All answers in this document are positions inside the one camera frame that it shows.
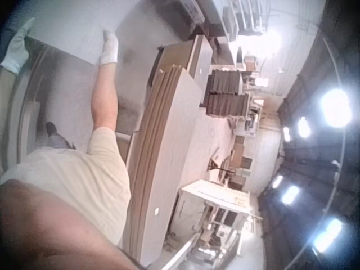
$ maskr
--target beige t-shirt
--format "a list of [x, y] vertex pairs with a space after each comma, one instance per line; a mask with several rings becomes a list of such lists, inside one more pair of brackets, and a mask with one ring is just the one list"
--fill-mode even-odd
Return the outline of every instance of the beige t-shirt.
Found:
[[111, 129], [96, 129], [87, 153], [48, 147], [34, 151], [7, 171], [0, 184], [8, 179], [54, 193], [78, 209], [113, 244], [122, 237], [131, 194], [128, 172]]

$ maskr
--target cable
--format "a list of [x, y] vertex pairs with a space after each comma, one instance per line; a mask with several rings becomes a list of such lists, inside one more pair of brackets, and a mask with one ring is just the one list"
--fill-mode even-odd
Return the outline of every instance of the cable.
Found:
[[[336, 73], [336, 77], [337, 77], [337, 82], [339, 84], [340, 89], [342, 89], [342, 83], [341, 83], [341, 80], [340, 80], [338, 66], [336, 64], [335, 58], [334, 58], [334, 56], [333, 56], [333, 54], [331, 52], [329, 44], [325, 40], [325, 38], [322, 37], [322, 39], [323, 39], [323, 41], [325, 43], [325, 46], [326, 46], [326, 48], [327, 48], [327, 50], [329, 52], [329, 55], [331, 57], [331, 61], [332, 61], [333, 65], [334, 65], [335, 73]], [[311, 237], [308, 239], [308, 241], [305, 243], [305, 245], [302, 247], [302, 249], [297, 253], [297, 255], [292, 259], [292, 261], [285, 267], [285, 270], [290, 269], [290, 267], [292, 267], [296, 263], [296, 261], [300, 258], [300, 256], [304, 253], [305, 249], [308, 247], [310, 242], [314, 239], [314, 237], [315, 237], [317, 231], [319, 230], [323, 220], [325, 219], [325, 216], [326, 216], [327, 212], [330, 209], [331, 203], [334, 200], [336, 190], [338, 189], [338, 183], [339, 183], [339, 179], [340, 179], [340, 175], [341, 175], [341, 170], [343, 168], [343, 162], [344, 162], [344, 157], [345, 157], [345, 147], [346, 147], [346, 133], [347, 133], [347, 131], [346, 131], [346, 126], [345, 126], [344, 130], [343, 130], [343, 145], [341, 147], [340, 164], [338, 166], [337, 172], [335, 172], [335, 175], [334, 175], [334, 186], [332, 188], [331, 195], [330, 195], [329, 200], [328, 200], [328, 202], [326, 204], [326, 207], [324, 209], [324, 213], [322, 214], [321, 219], [319, 220], [318, 224], [316, 225], [316, 228], [315, 228], [314, 232], [311, 234]]]

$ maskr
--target glove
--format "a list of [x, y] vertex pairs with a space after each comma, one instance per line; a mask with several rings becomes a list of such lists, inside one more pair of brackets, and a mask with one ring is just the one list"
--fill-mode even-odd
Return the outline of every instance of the glove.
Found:
[[24, 38], [32, 27], [34, 20], [35, 18], [32, 17], [17, 31], [9, 43], [4, 60], [0, 64], [0, 66], [16, 75], [19, 74], [19, 71], [29, 58]]

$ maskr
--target hand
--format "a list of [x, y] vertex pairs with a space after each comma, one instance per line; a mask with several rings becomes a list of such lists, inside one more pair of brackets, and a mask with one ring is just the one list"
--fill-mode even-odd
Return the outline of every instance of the hand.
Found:
[[9, 43], [4, 60], [0, 64], [0, 66], [16, 75], [29, 58], [29, 52], [25, 48], [24, 38], [32, 27], [34, 20], [35, 18], [32, 17], [17, 31]]

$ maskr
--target dark ceiling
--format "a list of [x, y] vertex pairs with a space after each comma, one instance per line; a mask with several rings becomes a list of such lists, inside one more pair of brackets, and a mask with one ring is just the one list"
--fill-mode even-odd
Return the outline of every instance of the dark ceiling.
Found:
[[[339, 184], [320, 228], [332, 218], [343, 223], [341, 235], [323, 254], [308, 248], [291, 269], [345, 269], [359, 253], [359, 30], [357, 1], [327, 1], [322, 22], [310, 54], [280, 106], [283, 126], [290, 128], [292, 140], [284, 142], [285, 161], [278, 174], [283, 182], [277, 189], [267, 187], [259, 198], [264, 218], [263, 238], [266, 269], [284, 269], [313, 234], [334, 186], [343, 145], [343, 129], [328, 127], [320, 109], [322, 95], [338, 88], [334, 65], [324, 44], [328, 41], [352, 110], [346, 127], [345, 158]], [[297, 135], [296, 123], [306, 117], [312, 134]], [[289, 185], [300, 188], [293, 204], [285, 206], [281, 196]]]

